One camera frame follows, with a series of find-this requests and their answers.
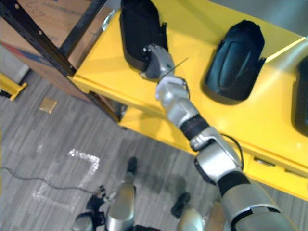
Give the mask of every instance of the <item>silver robot arm segment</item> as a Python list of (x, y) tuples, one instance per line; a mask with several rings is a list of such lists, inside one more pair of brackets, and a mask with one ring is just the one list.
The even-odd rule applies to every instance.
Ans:
[(156, 99), (165, 108), (168, 119), (199, 152), (195, 166), (206, 182), (218, 187), (221, 203), (232, 231), (295, 231), (267, 193), (242, 172), (241, 161), (220, 133), (201, 117), (189, 99), (186, 82), (174, 76), (171, 55), (151, 44), (148, 69), (142, 74), (158, 78)]

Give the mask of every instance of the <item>black power cord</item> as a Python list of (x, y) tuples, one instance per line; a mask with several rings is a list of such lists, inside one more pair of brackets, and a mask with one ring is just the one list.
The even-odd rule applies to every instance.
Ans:
[(240, 151), (240, 155), (241, 155), (241, 163), (242, 163), (242, 170), (243, 170), (244, 169), (244, 156), (243, 156), (243, 150), (242, 150), (240, 143), (235, 138), (233, 138), (232, 136), (229, 136), (229, 135), (224, 134), (224, 133), (221, 133), (221, 134), (225, 137), (228, 137), (230, 140), (232, 140), (236, 144), (236, 146), (238, 147), (238, 149)]
[(80, 190), (84, 193), (93, 194), (93, 192), (88, 191), (88, 190), (83, 189), (83, 188), (80, 188), (80, 187), (58, 187), (58, 186), (55, 186), (54, 184), (50, 183), (49, 181), (47, 181), (47, 180), (45, 180), (44, 178), (41, 178), (41, 177), (22, 177), (22, 176), (18, 175), (16, 172), (14, 172), (12, 169), (10, 169), (9, 167), (0, 167), (0, 169), (7, 170), (9, 173), (11, 173), (12, 176), (14, 176), (15, 178), (20, 179), (20, 180), (40, 180), (40, 181), (48, 184), (53, 189), (57, 189), (57, 190)]

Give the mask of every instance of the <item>black metal post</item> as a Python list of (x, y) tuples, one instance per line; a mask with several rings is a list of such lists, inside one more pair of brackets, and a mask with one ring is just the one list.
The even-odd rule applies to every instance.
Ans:
[(64, 76), (76, 69), (16, 0), (1, 0), (0, 15)]
[(66, 57), (73, 52), (74, 48), (80, 41), (81, 37), (84, 35), (86, 30), (89, 28), (91, 22), (100, 11), (102, 6), (107, 0), (93, 0), (86, 11), (83, 13), (77, 24), (71, 30), (69, 35), (66, 37), (65, 41), (60, 47), (60, 51)]

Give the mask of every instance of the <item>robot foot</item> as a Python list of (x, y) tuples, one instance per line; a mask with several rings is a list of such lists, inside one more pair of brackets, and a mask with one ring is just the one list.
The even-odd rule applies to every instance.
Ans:
[(175, 216), (176, 218), (180, 218), (182, 215), (182, 212), (189, 202), (191, 196), (188, 192), (183, 193), (179, 198), (177, 199), (176, 203), (171, 209), (171, 214)]
[(128, 161), (127, 173), (130, 173), (133, 176), (135, 176), (136, 172), (137, 172), (137, 158), (133, 156)]

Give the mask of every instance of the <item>silver metal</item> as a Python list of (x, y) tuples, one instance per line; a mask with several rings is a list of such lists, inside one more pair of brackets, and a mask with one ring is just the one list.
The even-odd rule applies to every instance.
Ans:
[(218, 180), (232, 171), (241, 172), (241, 168), (230, 158), (226, 150), (217, 142), (205, 147), (196, 157), (199, 166), (211, 180), (217, 184)]
[(140, 73), (144, 78), (161, 78), (166, 73), (174, 75), (174, 62), (171, 55), (165, 48), (150, 44), (144, 48), (144, 52), (149, 52), (151, 61), (145, 72)]
[(231, 223), (233, 219), (250, 209), (280, 209), (267, 193), (253, 180), (251, 184), (240, 184), (229, 189), (221, 199), (226, 218)]
[(205, 144), (208, 143), (209, 140), (215, 140), (222, 150), (235, 163), (235, 165), (239, 168), (242, 167), (242, 163), (237, 153), (214, 127), (208, 127), (193, 137), (190, 141), (190, 146), (194, 150), (200, 150)]
[(193, 209), (186, 208), (179, 220), (178, 231), (204, 231), (205, 223), (201, 214)]
[(93, 224), (90, 217), (80, 217), (76, 219), (72, 231), (93, 231)]
[(184, 80), (175, 76), (163, 77), (156, 86), (156, 99), (165, 108), (167, 118), (178, 128), (199, 114), (188, 99), (188, 92), (184, 86)]
[(260, 211), (241, 219), (237, 231), (296, 231), (298, 230), (281, 213)]
[(113, 18), (113, 16), (115, 15), (116, 10), (112, 9), (112, 11), (107, 15), (107, 17), (105, 18), (103, 24), (102, 24), (102, 30), (105, 31), (111, 21), (111, 19)]
[(108, 231), (126, 231), (134, 224), (135, 189), (132, 182), (124, 182), (107, 211)]

